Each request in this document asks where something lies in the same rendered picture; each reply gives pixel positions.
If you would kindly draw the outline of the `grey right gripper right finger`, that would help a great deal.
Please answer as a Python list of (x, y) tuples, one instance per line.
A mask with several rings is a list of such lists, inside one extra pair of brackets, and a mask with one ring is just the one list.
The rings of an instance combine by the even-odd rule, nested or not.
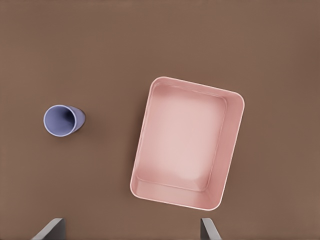
[(211, 218), (200, 219), (200, 239), (201, 240), (222, 240)]

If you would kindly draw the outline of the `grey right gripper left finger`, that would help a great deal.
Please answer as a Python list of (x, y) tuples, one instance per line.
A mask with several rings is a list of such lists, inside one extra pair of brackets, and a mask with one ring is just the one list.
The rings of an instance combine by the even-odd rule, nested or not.
[(54, 218), (31, 240), (66, 240), (66, 221)]

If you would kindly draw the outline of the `pink rectangular box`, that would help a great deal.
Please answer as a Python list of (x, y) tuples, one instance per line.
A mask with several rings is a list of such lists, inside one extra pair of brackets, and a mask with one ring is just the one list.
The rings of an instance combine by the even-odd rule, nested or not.
[(222, 202), (245, 109), (237, 92), (172, 77), (149, 89), (133, 171), (140, 199), (212, 211)]

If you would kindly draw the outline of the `purple cup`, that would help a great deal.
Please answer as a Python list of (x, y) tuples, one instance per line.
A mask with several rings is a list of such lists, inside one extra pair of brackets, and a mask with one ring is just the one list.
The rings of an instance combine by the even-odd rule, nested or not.
[(85, 113), (74, 106), (57, 104), (43, 116), (45, 129), (53, 136), (66, 137), (80, 129), (86, 121)]

